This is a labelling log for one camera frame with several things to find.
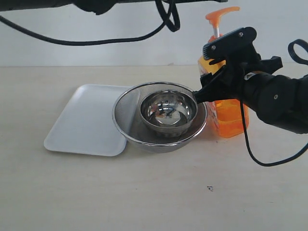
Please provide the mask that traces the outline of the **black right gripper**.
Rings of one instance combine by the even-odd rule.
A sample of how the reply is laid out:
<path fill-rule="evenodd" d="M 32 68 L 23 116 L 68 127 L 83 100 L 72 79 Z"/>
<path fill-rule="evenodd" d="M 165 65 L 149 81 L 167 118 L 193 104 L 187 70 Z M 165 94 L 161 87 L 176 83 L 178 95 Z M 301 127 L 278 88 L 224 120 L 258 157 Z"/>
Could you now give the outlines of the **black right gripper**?
<path fill-rule="evenodd" d="M 209 65 L 218 64 L 226 64 L 226 67 L 222 67 L 214 74 L 201 74 L 202 88 L 193 91 L 193 96 L 198 104 L 231 98 L 245 101 L 243 90 L 246 83 L 245 75 L 252 72 L 273 74 L 283 67 L 281 57 L 273 56 L 270 59 L 262 60 L 252 43 L 240 43 L 228 47 L 223 51 L 222 58 L 210 59 Z"/>

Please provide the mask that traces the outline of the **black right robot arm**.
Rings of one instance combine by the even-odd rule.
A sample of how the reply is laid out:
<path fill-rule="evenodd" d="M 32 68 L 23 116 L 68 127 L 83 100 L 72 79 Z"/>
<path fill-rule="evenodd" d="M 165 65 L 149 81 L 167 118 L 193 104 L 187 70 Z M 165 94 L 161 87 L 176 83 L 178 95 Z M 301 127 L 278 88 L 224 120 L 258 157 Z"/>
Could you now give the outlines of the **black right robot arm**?
<path fill-rule="evenodd" d="M 282 68 L 281 58 L 262 60 L 252 44 L 225 51 L 214 58 L 225 65 L 204 74 L 202 88 L 195 91 L 198 103 L 238 99 L 266 124 L 294 132 L 308 132 L 308 78 L 273 73 Z"/>

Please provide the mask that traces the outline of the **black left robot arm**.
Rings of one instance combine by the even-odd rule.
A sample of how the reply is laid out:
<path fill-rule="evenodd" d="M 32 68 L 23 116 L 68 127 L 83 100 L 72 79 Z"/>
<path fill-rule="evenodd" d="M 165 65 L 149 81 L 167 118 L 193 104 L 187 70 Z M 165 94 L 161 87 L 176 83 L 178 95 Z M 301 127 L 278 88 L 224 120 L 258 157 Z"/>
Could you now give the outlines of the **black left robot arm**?
<path fill-rule="evenodd" d="M 150 2 L 150 0 L 1 0 L 0 11 L 8 12 L 75 5 L 86 12 L 103 14 L 116 4 L 141 2 Z"/>

